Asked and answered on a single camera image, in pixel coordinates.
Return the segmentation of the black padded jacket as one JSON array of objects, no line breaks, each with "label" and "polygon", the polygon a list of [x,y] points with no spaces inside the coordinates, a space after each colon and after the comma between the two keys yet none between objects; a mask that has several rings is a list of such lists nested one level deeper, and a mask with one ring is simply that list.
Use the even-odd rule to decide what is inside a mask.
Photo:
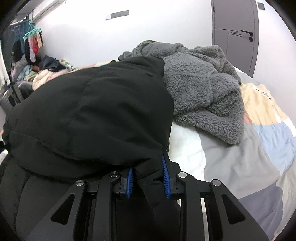
[{"label": "black padded jacket", "polygon": [[174,101],[164,61],[131,57],[61,75],[6,118],[1,215],[20,240],[77,181],[133,170],[118,205],[120,240],[178,240],[180,208],[165,195],[162,155]]}]

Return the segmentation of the pile of clothes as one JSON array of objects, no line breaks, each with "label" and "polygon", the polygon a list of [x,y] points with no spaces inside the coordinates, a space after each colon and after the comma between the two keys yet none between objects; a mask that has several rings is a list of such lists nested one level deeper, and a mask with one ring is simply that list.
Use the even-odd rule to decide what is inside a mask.
[{"label": "pile of clothes", "polygon": [[35,63],[28,60],[25,54],[16,58],[11,63],[11,80],[13,83],[29,84],[33,91],[50,80],[63,74],[77,70],[65,60],[58,61],[55,58],[45,56],[43,59],[37,59]]}]

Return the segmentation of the hanging clothes bundle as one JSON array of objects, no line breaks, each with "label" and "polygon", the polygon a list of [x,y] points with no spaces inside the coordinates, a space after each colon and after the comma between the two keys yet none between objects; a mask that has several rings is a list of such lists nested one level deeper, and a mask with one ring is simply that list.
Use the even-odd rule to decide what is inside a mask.
[{"label": "hanging clothes bundle", "polygon": [[14,62],[17,62],[25,56],[27,63],[38,65],[41,62],[39,53],[43,45],[42,32],[27,37],[24,42],[16,40],[12,47],[12,59]]}]

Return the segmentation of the teal clothes hanger rack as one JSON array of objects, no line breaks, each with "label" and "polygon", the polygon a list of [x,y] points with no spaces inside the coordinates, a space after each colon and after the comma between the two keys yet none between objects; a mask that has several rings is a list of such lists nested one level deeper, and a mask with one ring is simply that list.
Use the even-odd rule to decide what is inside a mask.
[{"label": "teal clothes hanger rack", "polygon": [[23,36],[23,40],[25,41],[26,39],[28,39],[28,37],[32,37],[33,35],[36,35],[37,33],[41,32],[41,31],[42,31],[42,29],[36,28],[33,21],[30,20],[29,21],[29,29],[25,33],[25,35]]}]

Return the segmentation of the patchwork colourful bed cover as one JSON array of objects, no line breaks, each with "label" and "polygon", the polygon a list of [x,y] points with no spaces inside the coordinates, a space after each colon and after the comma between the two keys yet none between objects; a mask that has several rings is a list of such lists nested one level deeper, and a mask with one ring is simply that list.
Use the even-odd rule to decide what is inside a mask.
[{"label": "patchwork colourful bed cover", "polygon": [[242,141],[228,145],[174,123],[169,157],[198,180],[219,179],[275,240],[295,212],[295,125],[263,84],[237,73],[245,107]]}]

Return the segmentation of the dark grey suitcase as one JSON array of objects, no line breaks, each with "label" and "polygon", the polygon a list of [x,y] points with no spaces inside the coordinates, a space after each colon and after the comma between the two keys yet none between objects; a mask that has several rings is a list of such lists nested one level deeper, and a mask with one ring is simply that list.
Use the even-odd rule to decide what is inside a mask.
[{"label": "dark grey suitcase", "polygon": [[27,81],[18,81],[16,83],[5,84],[1,88],[1,108],[6,115],[26,98],[28,98],[34,90],[32,83]]}]

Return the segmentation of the grey fleece jacket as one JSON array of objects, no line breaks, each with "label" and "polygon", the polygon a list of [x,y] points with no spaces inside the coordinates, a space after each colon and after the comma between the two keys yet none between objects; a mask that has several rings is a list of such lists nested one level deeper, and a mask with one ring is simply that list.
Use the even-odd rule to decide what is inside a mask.
[{"label": "grey fleece jacket", "polygon": [[174,99],[174,121],[193,126],[230,145],[244,135],[241,79],[218,45],[188,49],[181,43],[143,41],[118,57],[159,57],[163,81]]}]

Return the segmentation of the grey room door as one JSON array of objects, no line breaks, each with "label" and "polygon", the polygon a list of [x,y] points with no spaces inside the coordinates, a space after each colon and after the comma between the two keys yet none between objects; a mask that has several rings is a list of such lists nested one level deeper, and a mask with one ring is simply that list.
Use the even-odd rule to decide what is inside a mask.
[{"label": "grey room door", "polygon": [[232,65],[252,77],[259,46],[256,1],[214,0],[211,3],[212,44],[220,46]]}]

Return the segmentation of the grey wall panel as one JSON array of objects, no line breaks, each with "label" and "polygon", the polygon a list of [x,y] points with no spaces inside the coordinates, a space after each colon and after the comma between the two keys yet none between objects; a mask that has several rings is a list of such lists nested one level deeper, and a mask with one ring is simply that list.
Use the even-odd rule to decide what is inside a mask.
[{"label": "grey wall panel", "polygon": [[108,18],[106,20],[111,20],[111,19],[120,18],[120,17],[123,17],[123,16],[129,16],[129,15],[130,15],[129,10],[119,11],[119,12],[116,12],[116,13],[111,13],[110,18]]}]

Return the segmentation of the grey wall switch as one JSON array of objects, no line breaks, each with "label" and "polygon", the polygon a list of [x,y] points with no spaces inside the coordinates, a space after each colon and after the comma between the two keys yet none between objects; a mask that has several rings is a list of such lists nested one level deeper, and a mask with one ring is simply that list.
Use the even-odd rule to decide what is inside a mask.
[{"label": "grey wall switch", "polygon": [[258,5],[258,9],[260,9],[260,10],[265,10],[265,6],[264,6],[264,3],[257,3],[257,5]]}]

